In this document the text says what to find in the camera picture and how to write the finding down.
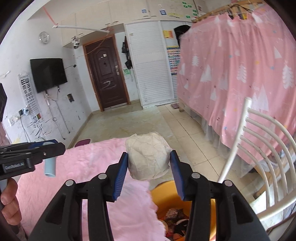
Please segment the metal pivot bolt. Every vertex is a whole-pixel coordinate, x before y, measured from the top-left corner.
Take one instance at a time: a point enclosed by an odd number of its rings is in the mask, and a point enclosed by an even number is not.
[[[107,175],[106,175],[106,173],[100,173],[100,174],[98,175],[98,178],[101,179],[101,180],[104,180],[104,179],[107,178]]]
[[[199,174],[198,172],[193,172],[193,173],[191,174],[191,176],[192,176],[192,178],[194,178],[194,179],[198,179],[198,178],[200,178],[200,174]]]
[[[230,180],[226,180],[226,181],[224,182],[224,184],[225,184],[226,186],[228,186],[228,187],[231,187],[231,186],[233,185],[232,181],[230,181]]]
[[[66,181],[66,186],[70,187],[73,185],[73,183],[74,183],[73,180],[68,180],[68,181]]]

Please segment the blue cylinder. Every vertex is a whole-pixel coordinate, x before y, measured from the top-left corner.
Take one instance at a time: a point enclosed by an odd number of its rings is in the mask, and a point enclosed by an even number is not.
[[[53,142],[45,142],[45,143],[43,143],[43,146],[50,145],[50,144],[53,144]],[[55,177],[56,176],[56,160],[57,160],[56,157],[52,157],[52,158],[48,158],[48,159],[44,160],[44,162],[45,162],[44,174],[47,177]]]

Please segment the green drawing on wall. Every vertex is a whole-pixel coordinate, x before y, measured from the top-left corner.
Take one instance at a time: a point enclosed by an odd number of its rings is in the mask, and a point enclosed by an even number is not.
[[[123,74],[124,75],[131,74],[131,71],[129,69],[123,69]]]

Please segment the finger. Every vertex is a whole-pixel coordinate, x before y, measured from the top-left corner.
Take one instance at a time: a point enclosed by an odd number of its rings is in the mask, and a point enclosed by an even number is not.
[[[13,201],[17,193],[17,182],[10,178],[8,179],[7,187],[3,190],[1,194],[1,202],[3,205],[7,205]]]
[[[2,209],[2,214],[5,217],[6,220],[11,219],[11,217],[17,213],[17,211],[20,209],[18,201],[16,198],[13,199],[11,203],[6,205]]]
[[[20,210],[18,210],[10,219],[7,220],[8,224],[16,226],[22,220],[22,214]]]

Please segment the red string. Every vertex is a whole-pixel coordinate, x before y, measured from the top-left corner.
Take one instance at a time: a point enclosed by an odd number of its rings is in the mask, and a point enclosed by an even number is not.
[[[42,7],[44,12],[46,13],[46,15],[50,18],[50,20],[54,23],[54,25],[58,25],[57,23],[55,23],[55,21],[52,19],[52,17],[50,16],[50,14],[48,13],[48,11],[46,10],[46,8],[43,6]]]

